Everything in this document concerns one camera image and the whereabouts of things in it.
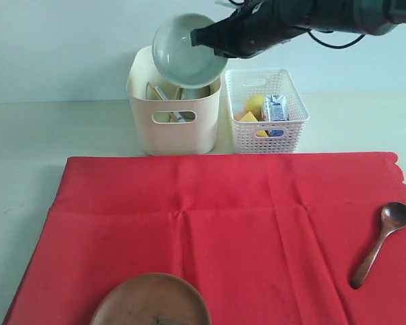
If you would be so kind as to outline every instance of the white plastic bin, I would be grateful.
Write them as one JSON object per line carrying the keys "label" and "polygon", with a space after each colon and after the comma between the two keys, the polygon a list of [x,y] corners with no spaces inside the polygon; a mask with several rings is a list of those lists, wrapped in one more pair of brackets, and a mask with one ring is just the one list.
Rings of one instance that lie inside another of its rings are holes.
{"label": "white plastic bin", "polygon": [[[295,152],[302,129],[310,115],[287,70],[228,70],[225,73],[229,104],[229,122],[235,153]],[[239,122],[234,114],[244,109],[246,101],[258,94],[287,97],[289,120],[280,122]],[[279,130],[279,137],[259,137],[257,131]]]}
{"label": "white plastic bin", "polygon": [[[156,69],[152,46],[138,52],[127,81],[129,102],[143,150],[154,156],[210,152],[217,140],[221,77],[210,85],[210,96],[197,100],[147,99],[148,81],[173,98],[176,87]],[[196,118],[189,123],[160,123],[154,120],[157,112],[193,112]]]}

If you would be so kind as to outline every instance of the wooden plate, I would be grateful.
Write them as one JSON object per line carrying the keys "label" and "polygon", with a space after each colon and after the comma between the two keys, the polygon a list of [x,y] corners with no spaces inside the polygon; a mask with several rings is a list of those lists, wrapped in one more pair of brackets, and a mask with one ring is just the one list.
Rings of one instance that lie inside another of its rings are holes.
{"label": "wooden plate", "polygon": [[200,293],[171,274],[148,273],[116,287],[97,308],[91,325],[210,325]]}

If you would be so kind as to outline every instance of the spoon bowl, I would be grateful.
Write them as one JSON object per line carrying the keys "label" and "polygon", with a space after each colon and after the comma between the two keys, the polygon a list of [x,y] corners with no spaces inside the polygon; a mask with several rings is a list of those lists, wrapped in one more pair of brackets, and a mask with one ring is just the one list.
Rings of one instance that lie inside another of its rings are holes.
{"label": "spoon bowl", "polygon": [[385,239],[393,232],[406,226],[406,205],[401,202],[389,202],[385,204],[382,207],[380,219],[382,228],[379,238],[369,255],[364,259],[351,278],[351,286],[354,289],[358,289],[363,285]]}

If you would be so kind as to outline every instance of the table surface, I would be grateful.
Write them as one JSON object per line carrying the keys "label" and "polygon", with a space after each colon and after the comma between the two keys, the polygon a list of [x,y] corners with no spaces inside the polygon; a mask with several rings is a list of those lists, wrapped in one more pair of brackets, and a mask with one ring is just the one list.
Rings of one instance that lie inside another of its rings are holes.
{"label": "table surface", "polygon": [[[406,91],[302,95],[297,152],[393,151],[406,182]],[[225,98],[213,154],[232,154]],[[0,323],[70,156],[145,156],[126,101],[0,104]]]}

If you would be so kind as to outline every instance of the red cloth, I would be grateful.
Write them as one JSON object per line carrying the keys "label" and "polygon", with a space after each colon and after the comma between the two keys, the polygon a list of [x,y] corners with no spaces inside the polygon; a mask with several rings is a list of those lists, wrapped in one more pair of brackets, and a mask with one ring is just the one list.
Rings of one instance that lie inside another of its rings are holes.
{"label": "red cloth", "polygon": [[406,203],[392,153],[70,158],[6,324],[88,324],[122,281],[167,272],[214,325],[406,324],[406,228],[348,277]]}

